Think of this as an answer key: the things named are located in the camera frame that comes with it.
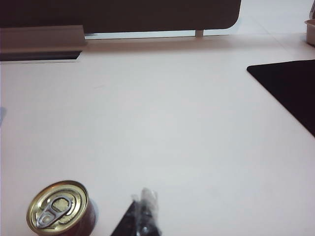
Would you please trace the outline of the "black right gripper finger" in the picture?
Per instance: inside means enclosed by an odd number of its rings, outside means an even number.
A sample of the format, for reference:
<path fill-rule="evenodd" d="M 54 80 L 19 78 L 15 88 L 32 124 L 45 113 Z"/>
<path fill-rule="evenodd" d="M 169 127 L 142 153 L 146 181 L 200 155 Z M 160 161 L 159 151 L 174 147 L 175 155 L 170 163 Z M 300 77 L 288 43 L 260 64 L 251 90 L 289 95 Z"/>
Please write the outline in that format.
<path fill-rule="evenodd" d="M 143 188 L 112 232 L 113 236 L 160 236 L 158 227 L 158 195 L 149 188 Z"/>

